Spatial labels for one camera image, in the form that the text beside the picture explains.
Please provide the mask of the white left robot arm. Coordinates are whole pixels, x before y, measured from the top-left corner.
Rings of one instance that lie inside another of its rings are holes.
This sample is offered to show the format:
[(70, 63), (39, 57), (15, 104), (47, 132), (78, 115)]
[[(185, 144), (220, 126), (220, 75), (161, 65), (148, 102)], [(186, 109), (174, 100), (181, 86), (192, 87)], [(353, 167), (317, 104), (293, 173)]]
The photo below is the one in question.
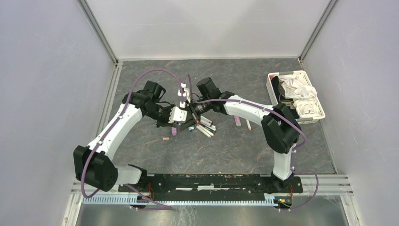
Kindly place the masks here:
[(157, 122), (157, 127), (169, 126), (173, 105), (162, 106), (161, 98), (166, 90), (156, 82), (147, 81), (142, 90), (127, 93), (104, 130), (87, 146), (77, 146), (73, 151), (76, 178), (102, 191), (114, 185), (130, 184), (137, 192), (148, 186), (146, 170), (134, 166), (116, 166), (112, 160), (129, 131), (143, 117)]

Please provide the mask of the white acrylic marker peach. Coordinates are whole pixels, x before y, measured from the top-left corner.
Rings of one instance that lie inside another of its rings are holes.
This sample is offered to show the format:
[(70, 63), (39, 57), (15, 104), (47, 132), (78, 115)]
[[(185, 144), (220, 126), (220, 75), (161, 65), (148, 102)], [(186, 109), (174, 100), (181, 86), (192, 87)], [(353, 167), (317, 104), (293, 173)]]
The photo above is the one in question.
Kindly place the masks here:
[(248, 130), (252, 130), (251, 124), (249, 120), (246, 120)]

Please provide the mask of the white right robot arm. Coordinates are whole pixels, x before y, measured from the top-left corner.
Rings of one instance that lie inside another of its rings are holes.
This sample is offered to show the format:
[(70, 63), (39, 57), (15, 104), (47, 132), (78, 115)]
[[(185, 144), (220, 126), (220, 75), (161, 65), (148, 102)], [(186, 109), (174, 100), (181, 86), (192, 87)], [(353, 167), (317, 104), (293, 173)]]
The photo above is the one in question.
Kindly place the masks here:
[(266, 142), (274, 151), (272, 187), (277, 192), (286, 191), (294, 175), (292, 152), (299, 146), (299, 137), (304, 135), (291, 110), (285, 104), (262, 105), (229, 91), (221, 92), (209, 77), (200, 80), (197, 88), (201, 93), (193, 104), (197, 115), (213, 110), (262, 127)]

